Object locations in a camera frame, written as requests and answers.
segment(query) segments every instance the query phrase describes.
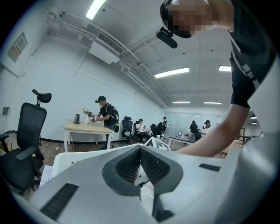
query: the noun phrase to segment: rectangular light fixture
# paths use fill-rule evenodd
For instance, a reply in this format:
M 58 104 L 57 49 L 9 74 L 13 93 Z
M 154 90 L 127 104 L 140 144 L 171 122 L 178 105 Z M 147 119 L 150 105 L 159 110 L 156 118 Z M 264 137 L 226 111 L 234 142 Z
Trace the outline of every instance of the rectangular light fixture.
M 186 73 L 186 72 L 189 72 L 189 67 L 179 68 L 179 69 L 175 69 L 175 70 L 171 70 L 171 71 L 167 71 L 167 72 L 161 72 L 161 73 L 155 74 L 154 76 L 156 78 L 161 78 L 161 77 L 168 76 L 168 75 L 176 75 L 176 74 L 181 74 L 181 73 Z
M 173 103 L 190 103 L 191 101 L 173 101 Z
M 87 11 L 86 17 L 89 19 L 93 19 L 105 1 L 106 0 L 94 0 L 91 7 Z
M 222 104 L 221 102 L 204 102 L 204 104 Z
M 230 66 L 220 65 L 219 71 L 231 72 L 231 67 Z

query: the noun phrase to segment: white tile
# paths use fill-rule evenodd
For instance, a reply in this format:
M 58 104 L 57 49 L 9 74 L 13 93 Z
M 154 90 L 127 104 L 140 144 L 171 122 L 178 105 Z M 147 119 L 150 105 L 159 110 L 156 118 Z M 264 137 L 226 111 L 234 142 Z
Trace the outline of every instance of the white tile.
M 46 183 L 46 182 L 41 181 L 41 182 L 40 182 L 39 188 L 42 187 L 45 183 Z
M 43 181 L 43 182 L 48 182 L 49 181 L 49 172 L 43 171 L 41 181 Z
M 45 166 L 44 171 L 50 172 L 51 171 L 51 166 Z
M 49 181 L 50 181 L 51 178 L 52 178 L 52 174 L 53 174 L 53 172 L 50 172 L 50 173 L 49 173 Z

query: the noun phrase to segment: chair headrest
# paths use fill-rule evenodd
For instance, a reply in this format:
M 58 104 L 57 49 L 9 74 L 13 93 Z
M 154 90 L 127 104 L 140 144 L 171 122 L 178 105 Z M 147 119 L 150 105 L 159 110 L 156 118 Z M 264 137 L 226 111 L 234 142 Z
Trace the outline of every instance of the chair headrest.
M 131 117 L 124 117 L 125 121 L 131 121 Z
M 51 93 L 38 93 L 37 90 L 33 89 L 32 93 L 37 95 L 37 99 L 42 102 L 42 103 L 48 103 L 52 99 L 52 94 Z

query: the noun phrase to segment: neck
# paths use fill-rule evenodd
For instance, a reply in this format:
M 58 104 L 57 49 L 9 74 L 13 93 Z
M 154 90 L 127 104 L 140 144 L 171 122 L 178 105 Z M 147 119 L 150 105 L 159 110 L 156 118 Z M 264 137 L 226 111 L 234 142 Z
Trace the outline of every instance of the neck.
M 215 14 L 217 25 L 234 30 L 234 8 L 230 0 L 208 0 Z

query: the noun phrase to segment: electric kettle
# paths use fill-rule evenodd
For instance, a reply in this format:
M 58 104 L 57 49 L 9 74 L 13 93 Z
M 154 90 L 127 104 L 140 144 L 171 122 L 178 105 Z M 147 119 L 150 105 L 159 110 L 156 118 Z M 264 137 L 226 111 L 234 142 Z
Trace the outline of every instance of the electric kettle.
M 74 124 L 79 124 L 80 123 L 80 115 L 79 114 L 75 115 L 73 123 Z

